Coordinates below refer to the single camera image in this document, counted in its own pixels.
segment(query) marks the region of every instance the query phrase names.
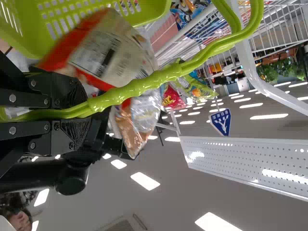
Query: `screw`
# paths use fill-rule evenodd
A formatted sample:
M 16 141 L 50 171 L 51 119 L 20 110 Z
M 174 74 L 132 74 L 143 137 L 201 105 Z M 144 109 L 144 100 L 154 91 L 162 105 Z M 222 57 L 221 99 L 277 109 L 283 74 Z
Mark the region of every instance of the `screw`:
M 9 97 L 9 100 L 13 103 L 16 101 L 16 95 L 14 94 L 11 94 L 10 97 Z
M 30 148 L 35 149 L 35 143 L 34 142 L 30 144 Z
M 56 99 L 56 100 L 54 101 L 54 105 L 59 106 L 59 104 L 60 104 L 60 100 L 59 100 L 59 99 Z
M 35 80 L 32 80 L 32 81 L 31 81 L 31 86 L 32 86 L 32 87 L 35 87 L 36 84 L 37 84 L 37 83 L 36 83 Z
M 57 131 L 60 128 L 60 124 L 59 123 L 55 123 L 53 128 Z
M 9 133 L 11 135 L 14 135 L 16 133 L 16 128 L 15 127 L 11 127 L 10 130 L 9 130 Z
M 69 145 L 68 145 L 69 149 L 74 149 L 74 143 L 73 142 L 70 142 Z

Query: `cart handle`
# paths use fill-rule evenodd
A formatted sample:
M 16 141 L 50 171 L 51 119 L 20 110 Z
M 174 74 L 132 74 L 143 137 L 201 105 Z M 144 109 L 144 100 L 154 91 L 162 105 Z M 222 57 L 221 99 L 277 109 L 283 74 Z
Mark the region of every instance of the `cart handle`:
M 198 52 L 190 61 L 179 64 L 174 63 L 164 70 L 154 71 L 150 76 L 144 79 L 134 79 L 127 85 L 120 88 L 113 88 L 105 94 L 89 98 L 86 102 L 63 110 L 38 109 L 23 115 L 17 116 L 12 121 L 37 120 L 37 119 L 70 119 L 85 118 L 96 112 L 102 112 L 105 108 L 112 105 L 119 105 L 124 100 L 137 97 L 150 89 L 159 88 L 162 84 L 175 81 L 179 77 L 192 72 L 201 66 L 213 54 L 229 49 L 237 42 L 240 42 L 249 36 L 258 28 L 264 11 L 263 0 L 251 1 L 251 16 L 248 25 L 240 31 L 239 19 L 236 17 L 225 0 L 212 0 L 217 9 L 226 18 L 232 26 L 233 34 L 211 42 L 202 51 Z

